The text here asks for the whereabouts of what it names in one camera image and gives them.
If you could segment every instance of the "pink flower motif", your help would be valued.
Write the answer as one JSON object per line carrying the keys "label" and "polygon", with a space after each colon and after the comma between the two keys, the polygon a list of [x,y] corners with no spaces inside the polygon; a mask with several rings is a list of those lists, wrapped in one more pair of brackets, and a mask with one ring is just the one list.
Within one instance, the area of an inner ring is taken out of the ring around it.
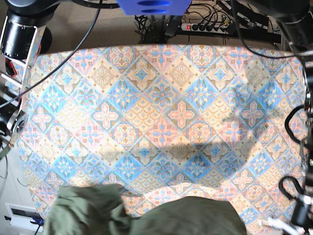
{"label": "pink flower motif", "polygon": [[87,148],[95,149],[104,136],[103,130],[91,120],[82,124],[81,130],[76,133],[76,137]]}
{"label": "pink flower motif", "polygon": [[136,129],[129,123],[121,123],[113,131],[114,139],[123,146],[131,146],[138,138]]}
{"label": "pink flower motif", "polygon": [[253,181],[252,174],[247,170],[243,170],[240,174],[240,176],[236,177],[233,180],[233,183],[237,185],[239,190],[244,190],[247,185],[251,184]]}
{"label": "pink flower motif", "polygon": [[234,147],[239,141],[247,135],[247,128],[238,119],[228,122],[219,132],[220,137],[231,147]]}
{"label": "pink flower motif", "polygon": [[116,175],[111,173],[109,175],[109,180],[105,180],[103,183],[103,185],[111,185],[111,184],[117,184],[117,185],[121,185],[124,186],[124,182],[120,181],[116,178]]}
{"label": "pink flower motif", "polygon": [[258,104],[256,101],[251,102],[249,109],[242,112],[243,118],[248,119],[249,126],[254,126],[256,124],[257,118],[263,116],[263,112],[258,109]]}
{"label": "pink flower motif", "polygon": [[172,110],[168,116],[171,119],[176,120],[177,126],[182,129],[186,126],[187,119],[192,119],[195,114],[191,110],[188,110],[184,101],[180,101],[177,104],[177,110]]}
{"label": "pink flower motif", "polygon": [[169,145],[177,136],[177,130],[165,118],[160,118],[147,132],[147,138],[157,147]]}
{"label": "pink flower motif", "polygon": [[108,130],[112,121],[118,119],[118,114],[115,111],[111,111],[107,103],[103,103],[100,110],[96,111],[93,117],[96,121],[100,121],[102,126]]}
{"label": "pink flower motif", "polygon": [[188,129],[188,139],[194,144],[205,144],[211,138],[212,129],[204,122],[196,122]]}
{"label": "pink flower motif", "polygon": [[50,173],[50,178],[45,180],[48,184],[52,185],[55,190],[60,189],[60,185],[64,183],[64,181],[57,177],[57,175],[52,171]]}
{"label": "pink flower motif", "polygon": [[33,115],[34,123],[39,124],[40,129],[43,131],[47,128],[47,123],[51,121],[51,116],[49,114],[45,114],[44,109],[39,106],[37,109],[37,114]]}

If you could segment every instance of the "black cable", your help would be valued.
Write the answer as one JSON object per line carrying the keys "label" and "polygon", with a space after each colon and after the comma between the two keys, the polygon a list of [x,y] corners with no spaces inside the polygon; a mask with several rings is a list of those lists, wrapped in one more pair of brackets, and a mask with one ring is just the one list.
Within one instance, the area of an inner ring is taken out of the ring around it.
{"label": "black cable", "polygon": [[209,14],[212,13],[212,10],[211,10],[211,5],[209,4],[205,4],[205,3],[194,3],[194,4],[191,4],[190,6],[205,6],[207,9],[209,9]]}
{"label": "black cable", "polygon": [[60,67],[62,67],[72,56],[73,54],[75,54],[75,52],[78,50],[78,48],[82,45],[82,43],[85,41],[85,39],[89,36],[90,32],[92,31],[94,25],[96,24],[96,21],[98,19],[100,13],[100,9],[97,10],[94,19],[90,25],[90,28],[88,29],[87,33],[85,34],[85,36],[83,37],[83,39],[80,41],[80,43],[77,45],[77,47],[72,51],[72,53],[62,62],[58,65],[58,67],[56,67],[53,71],[51,71],[47,76],[45,76],[42,80],[40,80],[39,82],[37,82],[36,84],[32,85],[30,88],[28,88],[26,91],[22,92],[21,94],[19,94],[18,96],[12,98],[11,100],[3,103],[2,105],[0,105],[0,109],[3,108],[4,106],[10,104],[11,102],[13,102],[14,100],[17,100],[18,98],[21,98],[23,95],[25,95],[26,93],[30,92],[32,89],[34,89],[36,86],[40,85],[41,83],[43,83],[44,81],[46,81],[51,75],[53,75],[57,70],[59,70]]}
{"label": "black cable", "polygon": [[36,235],[36,234],[38,233],[39,228],[40,228],[40,225],[38,226],[38,228],[37,228],[37,230],[35,231],[35,234],[34,234],[34,235]]}
{"label": "black cable", "polygon": [[[290,114],[286,117],[286,120],[285,120],[285,129],[286,129],[286,132],[287,134],[290,136],[290,138],[296,142],[297,144],[300,144],[301,143],[301,140],[299,140],[296,136],[294,136],[292,130],[290,129],[289,127],[289,122],[290,120],[292,119],[292,117],[296,114],[296,112],[298,112],[299,110],[303,109],[304,108],[304,105],[300,105],[300,106],[297,106],[295,107],[291,112]],[[307,144],[307,143],[304,143],[303,144],[304,147],[308,148],[308,149],[313,149],[313,145],[311,144]]]}
{"label": "black cable", "polygon": [[268,19],[268,22],[269,22],[269,24],[270,24],[270,26],[272,28],[272,32],[274,32],[274,27],[273,27],[273,24],[272,24],[272,21],[270,20],[270,18]]}
{"label": "black cable", "polygon": [[237,11],[235,9],[235,0],[230,0],[231,1],[231,10],[232,10],[232,13],[233,13],[233,18],[235,20],[235,26],[236,26],[236,30],[237,30],[237,33],[238,33],[238,37],[239,39],[241,40],[242,44],[244,45],[244,47],[250,51],[251,53],[255,54],[255,55],[259,55],[259,56],[263,56],[265,58],[268,58],[268,59],[285,59],[285,58],[290,58],[290,57],[294,57],[295,54],[293,55],[286,55],[286,56],[280,56],[280,57],[273,57],[273,56],[267,56],[267,55],[264,55],[264,54],[260,54],[260,53],[257,53],[256,51],[252,50],[251,48],[249,48],[247,46],[247,44],[245,43],[244,39],[243,39],[243,36],[241,34],[241,31],[240,31],[240,27],[239,27],[239,20],[238,20],[238,16],[237,16]]}
{"label": "black cable", "polygon": [[3,176],[1,176],[0,175],[0,178],[2,178],[2,179],[6,179],[6,178],[8,178],[8,168],[9,168],[9,165],[8,165],[8,157],[7,156],[5,156],[5,164],[6,164],[6,167],[5,167],[5,176],[3,177]]}
{"label": "black cable", "polygon": [[248,7],[250,8],[250,10],[251,11],[253,11],[253,9],[252,9],[252,7],[250,6],[250,4],[249,3],[247,3],[248,4]]}
{"label": "black cable", "polygon": [[89,1],[84,1],[84,0],[70,0],[73,3],[76,3],[81,6],[85,7],[91,7],[91,8],[96,8],[96,9],[116,9],[119,8],[119,5],[117,3],[93,3]]}
{"label": "black cable", "polygon": [[206,18],[208,18],[208,17],[210,17],[210,19],[207,20],[207,21],[210,22],[211,19],[212,19],[212,17],[213,17],[215,14],[217,14],[217,17],[219,16],[219,15],[218,15],[219,12],[223,12],[223,11],[221,11],[221,10],[217,11],[217,10],[215,9],[215,11],[213,12],[212,15],[207,15],[198,25],[202,24],[202,23],[204,22],[204,20],[206,20]]}
{"label": "black cable", "polygon": [[23,185],[21,182],[20,182],[20,180],[17,178],[17,180],[18,180],[18,182],[20,183],[20,185],[22,185],[23,187],[28,187],[28,186],[30,186],[30,184],[27,184],[27,185]]}
{"label": "black cable", "polygon": [[189,12],[188,12],[188,15],[191,14],[191,13],[197,13],[198,15],[200,15],[200,16],[202,17],[202,19],[205,19],[205,17],[207,17],[207,16],[203,16],[203,15],[202,15],[201,13],[199,13],[198,11],[189,11]]}
{"label": "black cable", "polygon": [[217,23],[217,21],[219,20],[219,11],[216,11],[216,12],[214,12],[213,14],[212,14],[212,16],[210,17],[210,19],[208,20],[208,22],[204,25],[205,27],[207,27],[208,25],[209,25],[209,23],[211,22],[211,19],[213,18],[213,16],[216,14],[216,19],[215,19],[215,21],[214,21],[214,25],[213,26],[215,26],[215,24]]}
{"label": "black cable", "polygon": [[[210,23],[210,21],[211,21],[211,18],[213,17],[213,15],[210,17],[210,19],[208,20],[208,22],[205,24],[205,27],[207,27],[208,26],[208,24]],[[218,19],[219,19],[219,15],[217,14],[217,17],[216,17],[216,19],[215,19],[215,21],[214,21],[214,25],[213,26],[215,26],[215,24],[216,23],[224,23],[225,22],[225,20],[226,20],[226,18],[228,18],[229,19],[229,25],[231,24],[231,22],[232,22],[232,20],[230,19],[230,17],[228,16],[228,15],[226,15],[226,14],[223,14],[222,15],[222,21],[221,22],[219,22],[218,21]]]}

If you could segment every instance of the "metal bracket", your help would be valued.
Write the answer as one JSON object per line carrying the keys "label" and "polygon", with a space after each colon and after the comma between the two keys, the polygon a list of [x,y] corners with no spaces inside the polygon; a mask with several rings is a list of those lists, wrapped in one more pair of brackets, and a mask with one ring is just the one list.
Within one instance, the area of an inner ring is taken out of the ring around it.
{"label": "metal bracket", "polygon": [[[6,30],[7,23],[9,22],[8,17],[5,18],[4,26],[2,29],[1,37],[0,37],[0,48],[3,47],[3,39],[4,34]],[[10,21],[10,23],[15,24],[17,27],[30,27],[26,25],[21,25],[15,22]],[[21,80],[17,80],[11,76],[9,76],[6,72],[0,71],[0,76],[4,78],[7,82],[13,84],[14,86],[19,88],[18,94],[24,91],[26,89],[26,82],[28,78],[30,77],[30,71],[32,67],[34,66],[37,56],[39,54],[40,48],[41,48],[41,40],[45,32],[46,26],[31,26],[35,29],[34,35],[29,47],[29,51],[27,53],[27,58],[25,61],[12,59],[8,55],[4,55],[8,60],[12,61],[13,63],[19,65],[22,67],[22,78]],[[14,97],[14,94],[10,92],[9,89],[5,89],[1,91],[2,98],[4,100],[10,100]],[[12,110],[12,115],[10,119],[8,120],[6,124],[6,128],[9,130],[10,133],[10,144],[12,144],[16,139],[17,135],[21,132],[21,130],[24,128],[25,123],[27,122],[27,115],[22,111],[23,107],[23,99],[20,98],[17,100],[17,102],[13,102],[13,106],[16,107],[16,110]]]}

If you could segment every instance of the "green cloth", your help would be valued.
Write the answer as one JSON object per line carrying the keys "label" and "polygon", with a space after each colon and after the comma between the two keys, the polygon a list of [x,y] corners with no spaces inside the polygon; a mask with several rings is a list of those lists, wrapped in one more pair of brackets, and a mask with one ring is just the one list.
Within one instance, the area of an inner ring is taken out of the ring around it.
{"label": "green cloth", "polygon": [[48,214],[44,235],[246,235],[229,202],[185,197],[140,218],[126,215],[117,185],[66,187]]}

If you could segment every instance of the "table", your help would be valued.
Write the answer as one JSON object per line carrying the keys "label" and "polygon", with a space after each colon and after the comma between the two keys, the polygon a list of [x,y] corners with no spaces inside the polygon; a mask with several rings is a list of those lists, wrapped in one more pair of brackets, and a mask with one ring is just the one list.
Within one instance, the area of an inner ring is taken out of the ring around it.
{"label": "table", "polygon": [[[39,57],[28,85],[68,54]],[[61,187],[115,183],[133,216],[199,196],[230,201],[249,232],[263,233],[258,219],[289,219],[294,207],[278,181],[301,180],[284,120],[304,96],[299,61],[240,47],[84,49],[28,94],[17,145],[43,216]],[[291,121],[299,138],[304,121]]]}

